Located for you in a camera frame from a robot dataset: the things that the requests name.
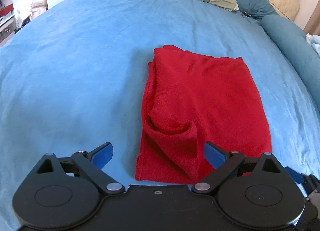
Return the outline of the red long-sleeve sweater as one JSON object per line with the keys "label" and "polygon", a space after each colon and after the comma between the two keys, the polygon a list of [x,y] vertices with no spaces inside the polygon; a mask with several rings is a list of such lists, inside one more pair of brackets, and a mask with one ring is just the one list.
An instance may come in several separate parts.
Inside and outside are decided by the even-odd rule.
{"label": "red long-sleeve sweater", "polygon": [[272,150],[259,91],[242,58],[165,45],[154,50],[142,100],[138,181],[193,184],[213,171],[204,144],[258,157]]}

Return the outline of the blue bed sheet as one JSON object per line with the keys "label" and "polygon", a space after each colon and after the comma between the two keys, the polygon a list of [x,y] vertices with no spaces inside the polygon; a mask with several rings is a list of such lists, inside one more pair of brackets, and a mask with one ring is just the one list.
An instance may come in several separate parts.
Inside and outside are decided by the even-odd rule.
{"label": "blue bed sheet", "polygon": [[1,230],[17,230],[12,197],[47,152],[104,142],[104,171],[135,184],[141,103],[155,48],[241,57],[259,90],[276,158],[319,175],[319,111],[260,23],[199,0],[65,0],[1,48]]}

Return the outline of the teal rolled duvet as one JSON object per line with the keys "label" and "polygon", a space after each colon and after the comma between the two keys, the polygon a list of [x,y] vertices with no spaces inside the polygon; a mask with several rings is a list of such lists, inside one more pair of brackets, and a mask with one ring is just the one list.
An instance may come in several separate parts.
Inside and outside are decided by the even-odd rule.
{"label": "teal rolled duvet", "polygon": [[267,15],[260,23],[319,107],[319,55],[307,43],[306,34],[291,20],[278,15]]}

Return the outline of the light blue blanket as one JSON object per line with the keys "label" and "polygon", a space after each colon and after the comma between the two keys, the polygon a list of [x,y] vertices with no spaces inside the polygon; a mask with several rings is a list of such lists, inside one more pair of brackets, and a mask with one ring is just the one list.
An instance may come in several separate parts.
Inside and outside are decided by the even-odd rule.
{"label": "light blue blanket", "polygon": [[313,48],[313,50],[320,56],[320,36],[319,35],[306,35],[306,41]]}

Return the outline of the dark teal pillow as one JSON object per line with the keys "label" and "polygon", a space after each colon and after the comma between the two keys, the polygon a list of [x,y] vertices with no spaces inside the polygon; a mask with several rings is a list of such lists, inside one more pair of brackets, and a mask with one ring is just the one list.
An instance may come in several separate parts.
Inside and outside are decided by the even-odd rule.
{"label": "dark teal pillow", "polygon": [[248,17],[262,20],[267,15],[278,15],[268,0],[236,0],[240,12]]}

